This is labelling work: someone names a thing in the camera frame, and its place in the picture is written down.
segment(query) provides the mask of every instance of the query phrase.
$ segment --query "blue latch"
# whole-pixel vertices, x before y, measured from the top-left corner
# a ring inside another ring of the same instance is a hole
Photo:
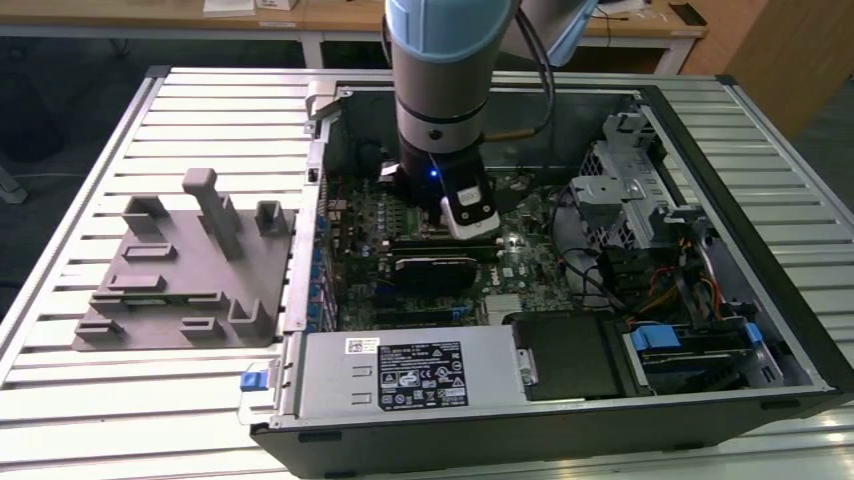
[[[748,333],[748,339],[754,347],[762,343],[762,332],[756,323],[745,324],[745,333]]]
[[[306,312],[309,314],[309,318],[318,318],[321,316],[321,304],[310,303],[309,310]]]
[[[670,325],[644,325],[638,327],[632,332],[632,343],[634,343],[638,352],[657,348],[680,348],[682,346],[677,331]]]
[[[262,392],[267,390],[267,372],[243,372],[241,374],[241,391]]]

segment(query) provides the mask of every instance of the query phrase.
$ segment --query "warning label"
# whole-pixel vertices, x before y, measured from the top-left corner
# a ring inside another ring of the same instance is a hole
[[[379,408],[387,412],[469,405],[460,342],[379,346]]]

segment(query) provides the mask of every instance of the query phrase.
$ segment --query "white paper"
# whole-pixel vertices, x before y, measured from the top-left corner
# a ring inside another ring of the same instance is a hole
[[[206,17],[250,17],[255,15],[254,0],[205,0]]]
[[[648,4],[644,0],[622,0],[614,3],[600,4],[600,6],[597,7],[597,13],[605,12],[608,15],[614,16],[618,13],[638,12],[646,7]]]

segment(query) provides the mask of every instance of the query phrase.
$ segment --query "black cable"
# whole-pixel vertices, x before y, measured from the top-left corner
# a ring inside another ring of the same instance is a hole
[[[383,46],[383,55],[386,56],[386,63],[389,63],[389,68],[391,68],[391,45],[389,44],[389,23],[386,23],[386,15],[383,15],[383,24],[381,26],[379,43]]]
[[[556,103],[557,103],[557,85],[556,85],[556,72],[552,68],[552,63],[549,60],[549,51],[546,50],[546,46],[544,45],[544,41],[534,30],[534,24],[532,23],[532,19],[525,13],[525,10],[520,8],[517,13],[517,22],[520,23],[520,29],[522,30],[522,38],[525,39],[525,43],[529,46],[529,50],[532,51],[532,55],[534,55],[536,61],[538,63],[538,70],[542,69],[545,71],[545,75],[541,75],[541,81],[544,82],[544,88],[546,88],[546,98],[549,100],[549,104],[546,106],[546,115],[544,116],[544,121],[541,124],[534,127],[536,133],[544,131],[544,129],[549,126],[552,119],[556,113]]]
[[[561,189],[561,192],[558,193],[558,198],[556,199],[556,208],[552,211],[552,222],[550,222],[550,227],[549,227],[550,228],[550,235],[549,236],[550,236],[550,239],[552,239],[552,247],[553,247],[556,253],[558,255],[561,255],[561,260],[564,260],[564,264],[566,265],[566,268],[569,268],[573,271],[573,273],[576,275],[578,275],[582,279],[585,279],[585,278],[588,279],[588,282],[590,283],[590,285],[597,287],[600,292],[609,299],[609,303],[612,304],[614,309],[634,315],[636,312],[626,306],[626,302],[624,302],[624,300],[614,294],[614,292],[612,292],[606,288],[605,285],[602,285],[602,283],[600,283],[597,280],[590,278],[590,276],[586,275],[585,272],[576,265],[573,265],[570,262],[566,261],[566,259],[564,258],[564,254],[561,253],[561,249],[558,248],[558,242],[556,241],[556,220],[558,218],[558,209],[561,208],[561,200],[564,199],[564,196],[568,194],[568,192],[570,190],[570,185],[572,184],[568,183],[566,186]],[[565,250],[565,253],[566,252],[572,252],[573,250],[580,250],[580,251],[584,251],[584,252],[589,252],[593,249],[574,247],[572,249]]]
[[[544,46],[544,41],[534,31],[532,20],[522,9],[517,11],[517,24],[520,25],[522,39],[525,40],[532,56],[534,57],[534,62],[537,63],[537,72],[540,74],[541,83],[544,84],[544,92],[546,94],[548,101],[546,113],[544,114],[541,123],[534,128],[525,128],[513,132],[488,135],[484,138],[485,142],[501,142],[533,137],[546,129],[554,117],[557,103],[556,73],[552,68],[552,64],[549,63],[549,52]]]
[[[609,43],[605,45],[605,48],[612,48],[612,16],[609,12],[602,10],[602,7],[597,5],[597,10],[600,10],[605,14],[605,28],[609,32]]]
[[[588,295],[588,280],[589,280],[589,276],[590,276],[590,271],[592,270],[600,270],[600,265],[592,265],[590,267],[588,267],[588,270],[585,270],[585,278],[582,279],[582,294],[585,294],[585,296]]]
[[[13,290],[21,290],[25,288],[25,283],[18,280],[6,280],[0,278],[0,288],[9,288]]]

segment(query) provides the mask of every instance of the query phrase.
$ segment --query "aluminum extrusion table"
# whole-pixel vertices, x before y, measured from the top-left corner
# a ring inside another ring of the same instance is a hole
[[[259,200],[294,209],[310,205],[317,187],[305,188],[305,174],[321,159],[303,126],[307,97],[330,93],[335,80],[391,77],[385,71],[198,68],[155,68],[151,74],[0,327],[4,479],[290,478],[235,413],[239,373],[275,358],[281,344],[81,353],[70,348],[74,329],[126,230],[119,213],[130,195],[159,194],[169,208],[193,208],[193,198],[181,194],[183,172],[211,167],[238,208]],[[538,82],[521,73],[497,79]],[[710,77],[561,75],[560,82],[658,84],[854,358],[854,217],[741,89]],[[685,178],[676,180],[690,200]],[[294,248],[310,247],[301,247],[298,233]],[[286,287],[283,305],[289,295]],[[546,479],[605,472],[633,479],[805,478],[814,472],[850,478],[853,428],[854,414],[841,408],[768,425],[713,448],[383,478]]]

